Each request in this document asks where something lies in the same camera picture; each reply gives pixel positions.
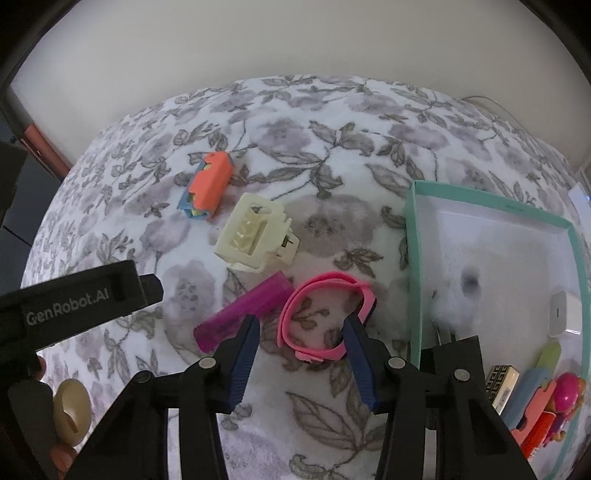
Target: beige ring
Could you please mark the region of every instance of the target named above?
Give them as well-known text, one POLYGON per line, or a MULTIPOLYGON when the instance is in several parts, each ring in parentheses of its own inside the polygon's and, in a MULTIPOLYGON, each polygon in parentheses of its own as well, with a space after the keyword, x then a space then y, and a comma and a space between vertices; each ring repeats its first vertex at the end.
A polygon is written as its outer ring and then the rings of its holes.
POLYGON ((58 437, 71 447, 78 445, 90 429, 92 408, 84 385, 74 378, 64 380, 53 398, 53 419, 58 437))

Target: teal box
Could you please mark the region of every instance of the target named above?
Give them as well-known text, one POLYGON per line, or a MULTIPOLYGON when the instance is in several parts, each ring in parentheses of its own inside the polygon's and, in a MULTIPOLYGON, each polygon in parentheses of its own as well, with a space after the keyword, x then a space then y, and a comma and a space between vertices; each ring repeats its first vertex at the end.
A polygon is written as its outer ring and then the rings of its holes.
MULTIPOLYGON (((520 372, 533 367, 550 340, 549 299, 571 291, 582 304, 582 334, 560 338, 563 353, 556 374, 571 371, 589 379, 589 291, 583 256, 573 225, 533 206, 479 190, 414 181, 405 205, 410 267, 408 324, 410 361, 434 345, 429 317, 433 291, 470 265, 480 272, 482 297, 478 335, 485 373, 495 364, 520 372)), ((563 443, 540 449, 532 467, 556 458, 556 474, 572 441, 578 416, 563 443)))

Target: white charger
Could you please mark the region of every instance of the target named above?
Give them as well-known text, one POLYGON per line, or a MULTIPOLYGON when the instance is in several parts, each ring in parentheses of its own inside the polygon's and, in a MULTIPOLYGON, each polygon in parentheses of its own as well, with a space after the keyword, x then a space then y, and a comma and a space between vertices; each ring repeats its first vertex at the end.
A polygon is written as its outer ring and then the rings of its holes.
POLYGON ((562 333, 580 335, 583 328, 581 300, 571 292, 560 290, 550 297, 551 337, 562 333))

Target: pink toy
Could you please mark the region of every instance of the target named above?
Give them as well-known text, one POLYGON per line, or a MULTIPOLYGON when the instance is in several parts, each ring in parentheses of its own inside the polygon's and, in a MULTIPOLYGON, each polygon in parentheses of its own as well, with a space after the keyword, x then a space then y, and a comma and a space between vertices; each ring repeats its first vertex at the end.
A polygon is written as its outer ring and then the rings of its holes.
POLYGON ((515 441, 521 445, 525 438, 530 434, 534 428, 536 422, 538 422, 540 415, 544 411, 544 406, 548 403, 548 400, 552 397, 552 393, 556 389, 556 382, 552 380, 546 389, 542 387, 535 391, 534 396, 530 400, 523 414, 525 423, 521 428, 511 430, 511 434, 515 441))
POLYGON ((293 291, 293 285, 283 272, 271 275, 213 317, 197 325, 193 336, 200 350, 213 352, 221 341, 236 335, 245 315, 260 318, 274 308, 282 307, 293 291))
POLYGON ((290 320, 304 298, 313 290, 319 288, 343 288, 345 290, 357 290, 363 295, 363 304, 357 312, 361 323, 365 323, 374 310, 376 298, 369 282, 359 281, 352 275, 332 271, 320 274, 309 279, 302 286, 291 294, 283 307, 277 329, 277 346, 288 345, 295 350, 295 357, 304 362, 321 362, 322 360, 340 360, 345 355, 345 343, 341 342, 329 350, 316 350, 305 346, 297 345, 290 337, 290 320))
POLYGON ((579 396, 579 377, 570 372, 563 373, 556 379, 554 395, 548 403, 548 411, 563 413, 569 411, 579 396))

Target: orange toy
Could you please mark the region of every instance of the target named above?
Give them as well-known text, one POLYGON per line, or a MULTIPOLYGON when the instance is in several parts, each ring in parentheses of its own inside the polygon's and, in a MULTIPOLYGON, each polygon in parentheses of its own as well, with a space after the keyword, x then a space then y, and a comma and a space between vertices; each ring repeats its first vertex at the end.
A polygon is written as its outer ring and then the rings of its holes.
POLYGON ((549 411, 542 412, 542 415, 540 415, 540 418, 535 423, 534 428, 521 444, 521 451, 525 455, 525 458, 531 460, 534 457, 538 448, 540 448, 540 445, 542 445, 542 442, 548 435, 555 418, 556 414, 554 413, 549 411))
POLYGON ((546 390, 542 387, 538 388, 535 392, 534 396, 530 400, 525 409, 524 418, 525 423, 516 429, 511 430, 511 434, 515 441, 521 445, 525 438, 529 435, 529 433, 534 428, 534 425, 539 420, 540 415, 544 411, 544 407, 548 404, 552 393, 554 393, 554 389, 556 388, 556 380, 552 380, 546 390))
POLYGON ((178 208, 185 210, 189 218, 213 216, 230 182, 233 163, 226 152, 208 153, 197 168, 178 208))

